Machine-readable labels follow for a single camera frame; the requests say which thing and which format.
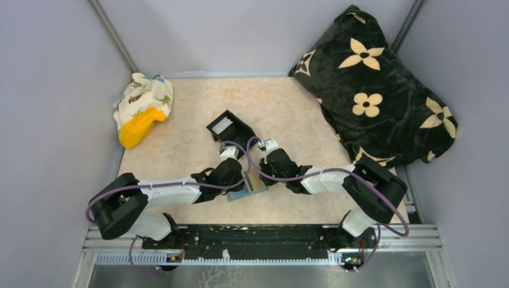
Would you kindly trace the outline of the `green card holder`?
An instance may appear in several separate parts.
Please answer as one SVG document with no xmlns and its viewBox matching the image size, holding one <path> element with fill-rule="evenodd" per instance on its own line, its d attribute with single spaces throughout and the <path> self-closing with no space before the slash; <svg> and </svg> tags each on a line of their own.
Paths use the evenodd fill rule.
<svg viewBox="0 0 509 288">
<path fill-rule="evenodd" d="M 267 191 L 268 189 L 269 188 L 265 185 L 265 189 L 263 189 L 262 191 L 257 191 L 255 193 L 248 193 L 247 190 L 246 190 L 246 179 L 245 179 L 244 186 L 243 186 L 243 188 L 241 190 L 239 190 L 239 191 L 230 191 L 230 192 L 227 193 L 226 197 L 227 197 L 227 200 L 229 202 L 232 202 L 232 201 L 239 200 L 239 199 L 242 199 L 242 198 L 246 198 L 246 197 L 249 197 L 249 196 L 254 196 L 255 194 Z"/>
</svg>

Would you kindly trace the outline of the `black plastic box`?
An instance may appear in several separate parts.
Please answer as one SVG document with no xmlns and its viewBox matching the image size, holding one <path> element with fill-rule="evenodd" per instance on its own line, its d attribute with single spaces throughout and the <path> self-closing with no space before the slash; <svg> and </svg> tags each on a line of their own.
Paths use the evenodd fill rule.
<svg viewBox="0 0 509 288">
<path fill-rule="evenodd" d="M 223 117 L 227 116 L 229 119 L 233 121 L 233 124 L 229 126 L 224 132 L 221 134 L 215 134 L 212 131 L 212 127 Z M 225 142 L 231 141 L 235 142 L 239 146 L 241 146 L 245 151 L 251 149 L 255 142 L 251 142 L 251 144 L 247 144 L 248 140 L 252 137 L 255 137 L 255 132 L 253 129 L 247 125 L 245 122 L 240 120 L 237 116 L 235 116 L 231 111 L 225 110 L 222 114 L 215 118 L 212 122 L 210 122 L 206 129 L 211 133 L 212 139 L 215 142 Z"/>
</svg>

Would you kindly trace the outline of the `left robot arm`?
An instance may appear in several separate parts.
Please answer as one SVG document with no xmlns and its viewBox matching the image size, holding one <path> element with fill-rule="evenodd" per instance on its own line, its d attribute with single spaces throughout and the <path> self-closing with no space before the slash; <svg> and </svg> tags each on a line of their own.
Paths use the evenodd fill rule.
<svg viewBox="0 0 509 288">
<path fill-rule="evenodd" d="M 153 214 L 152 208 L 212 201 L 224 191 L 240 190 L 243 184 L 242 165 L 236 158 L 169 182 L 141 181 L 131 172 L 123 173 L 89 201 L 85 216 L 105 240 L 134 233 L 161 241 L 176 233 L 177 226 L 171 217 Z"/>
</svg>

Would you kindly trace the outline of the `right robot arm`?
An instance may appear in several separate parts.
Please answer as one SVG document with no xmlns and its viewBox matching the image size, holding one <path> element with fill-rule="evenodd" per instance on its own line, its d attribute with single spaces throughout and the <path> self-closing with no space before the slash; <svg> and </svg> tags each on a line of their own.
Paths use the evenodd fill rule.
<svg viewBox="0 0 509 288">
<path fill-rule="evenodd" d="M 259 160 L 267 186 L 278 182 L 295 194 L 346 193 L 356 203 L 333 233 L 332 248 L 361 245 L 361 235 L 375 224 L 388 224 L 407 192 L 407 185 L 375 160 L 363 156 L 354 164 L 335 170 L 299 166 L 277 148 Z"/>
</svg>

